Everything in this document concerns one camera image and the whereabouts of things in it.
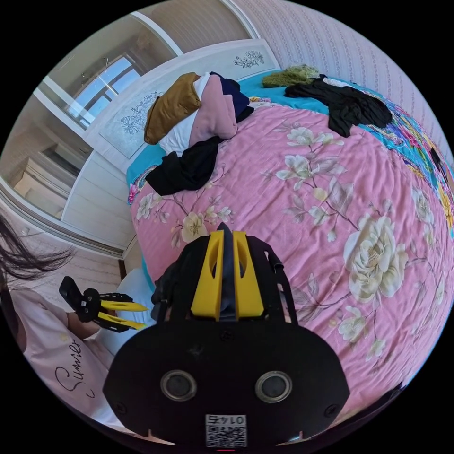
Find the cabinet door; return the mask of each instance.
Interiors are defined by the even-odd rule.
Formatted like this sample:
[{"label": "cabinet door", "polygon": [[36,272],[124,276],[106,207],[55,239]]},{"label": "cabinet door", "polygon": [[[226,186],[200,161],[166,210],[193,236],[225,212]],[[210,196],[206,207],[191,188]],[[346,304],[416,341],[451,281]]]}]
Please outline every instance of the cabinet door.
[{"label": "cabinet door", "polygon": [[125,250],[135,232],[125,176],[95,151],[82,169],[61,220],[99,242]]}]

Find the white headboard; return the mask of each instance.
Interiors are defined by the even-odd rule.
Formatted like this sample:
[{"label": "white headboard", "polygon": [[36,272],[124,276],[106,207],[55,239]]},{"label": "white headboard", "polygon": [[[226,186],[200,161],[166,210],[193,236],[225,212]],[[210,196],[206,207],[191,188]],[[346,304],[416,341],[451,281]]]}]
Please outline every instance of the white headboard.
[{"label": "white headboard", "polygon": [[156,97],[187,72],[217,72],[241,80],[280,69],[264,39],[244,39],[214,44],[163,63],[119,94],[92,122],[84,140],[111,162],[126,169],[144,148],[143,129],[147,111]]}]

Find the qr code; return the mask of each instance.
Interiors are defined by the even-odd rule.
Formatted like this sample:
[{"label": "qr code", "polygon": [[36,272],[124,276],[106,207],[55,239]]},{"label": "qr code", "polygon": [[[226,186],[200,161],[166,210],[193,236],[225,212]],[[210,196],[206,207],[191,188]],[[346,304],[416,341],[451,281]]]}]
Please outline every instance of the qr code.
[{"label": "qr code", "polygon": [[246,426],[207,426],[207,447],[246,447]]}]

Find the sticker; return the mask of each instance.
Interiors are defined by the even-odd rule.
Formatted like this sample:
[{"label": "sticker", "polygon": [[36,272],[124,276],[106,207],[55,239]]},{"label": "sticker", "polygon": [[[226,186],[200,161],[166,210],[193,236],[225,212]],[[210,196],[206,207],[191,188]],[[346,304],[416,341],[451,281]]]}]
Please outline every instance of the sticker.
[{"label": "sticker", "polygon": [[206,415],[205,427],[208,448],[247,447],[245,415]]}]

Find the window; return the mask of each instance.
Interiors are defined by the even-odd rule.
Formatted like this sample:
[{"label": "window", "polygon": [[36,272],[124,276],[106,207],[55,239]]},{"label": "window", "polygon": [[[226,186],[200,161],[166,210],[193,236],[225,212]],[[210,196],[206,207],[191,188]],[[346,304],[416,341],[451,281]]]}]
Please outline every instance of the window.
[{"label": "window", "polygon": [[65,110],[86,129],[119,93],[140,77],[140,70],[124,55],[88,82]]}]

